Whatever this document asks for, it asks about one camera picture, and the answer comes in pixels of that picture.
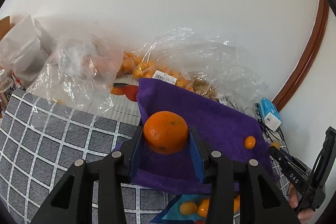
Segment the human hand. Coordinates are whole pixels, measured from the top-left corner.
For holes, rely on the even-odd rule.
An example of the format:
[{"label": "human hand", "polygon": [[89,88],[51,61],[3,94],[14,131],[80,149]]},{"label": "human hand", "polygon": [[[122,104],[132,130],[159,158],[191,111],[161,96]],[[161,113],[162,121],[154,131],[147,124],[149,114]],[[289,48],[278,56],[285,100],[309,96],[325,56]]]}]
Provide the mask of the human hand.
[{"label": "human hand", "polygon": [[[299,204],[299,198],[297,196],[297,191],[295,187],[290,184],[289,186],[289,204],[292,208],[296,208]],[[314,211],[311,208],[303,209],[299,214],[298,218],[301,224],[306,224],[314,215]]]}]

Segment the plastic bottle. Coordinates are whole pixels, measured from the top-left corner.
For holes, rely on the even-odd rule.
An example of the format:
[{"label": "plastic bottle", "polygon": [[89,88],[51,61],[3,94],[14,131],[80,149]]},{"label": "plastic bottle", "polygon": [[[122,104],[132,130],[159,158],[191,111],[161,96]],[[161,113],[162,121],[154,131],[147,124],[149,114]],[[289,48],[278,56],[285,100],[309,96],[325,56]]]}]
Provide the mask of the plastic bottle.
[{"label": "plastic bottle", "polygon": [[6,71],[4,69],[0,70],[0,105],[3,111],[6,110],[14,90],[16,90],[16,86],[14,85],[13,79],[6,75]]}]

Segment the clear plastic bag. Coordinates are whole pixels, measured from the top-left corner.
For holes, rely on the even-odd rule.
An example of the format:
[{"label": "clear plastic bag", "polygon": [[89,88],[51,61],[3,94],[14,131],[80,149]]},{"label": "clear plastic bag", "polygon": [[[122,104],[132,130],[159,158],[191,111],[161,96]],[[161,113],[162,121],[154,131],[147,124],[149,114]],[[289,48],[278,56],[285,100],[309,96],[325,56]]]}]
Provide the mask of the clear plastic bag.
[{"label": "clear plastic bag", "polygon": [[123,61],[123,48],[92,36],[56,40],[35,81],[33,94],[95,115],[113,107],[111,88]]},{"label": "clear plastic bag", "polygon": [[189,28],[167,32],[127,53],[133,77],[152,78],[159,70],[176,78],[175,85],[255,117],[254,104],[267,89],[251,70],[239,66],[233,34],[194,33]]}]

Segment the blue box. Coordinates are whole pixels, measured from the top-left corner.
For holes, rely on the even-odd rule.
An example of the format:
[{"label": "blue box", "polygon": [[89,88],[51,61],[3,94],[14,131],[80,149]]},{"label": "blue box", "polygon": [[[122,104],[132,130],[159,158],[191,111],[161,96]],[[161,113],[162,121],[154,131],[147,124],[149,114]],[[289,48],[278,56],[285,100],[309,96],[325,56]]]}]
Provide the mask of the blue box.
[{"label": "blue box", "polygon": [[258,104],[258,109],[265,125],[272,131],[277,130],[281,124],[281,118],[275,105],[264,97]]}]

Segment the barcode label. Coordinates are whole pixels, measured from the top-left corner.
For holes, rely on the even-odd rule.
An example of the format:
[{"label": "barcode label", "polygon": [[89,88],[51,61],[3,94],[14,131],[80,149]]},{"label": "barcode label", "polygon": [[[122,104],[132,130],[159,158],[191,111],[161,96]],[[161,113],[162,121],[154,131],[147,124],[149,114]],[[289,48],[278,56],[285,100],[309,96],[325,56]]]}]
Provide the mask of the barcode label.
[{"label": "barcode label", "polygon": [[172,84],[172,85],[175,85],[176,81],[177,81],[177,78],[173,77],[173,76],[170,76],[162,71],[159,71],[157,70],[153,77],[154,79],[158,79],[158,80],[161,80],[163,82],[167,82],[169,84]]}]

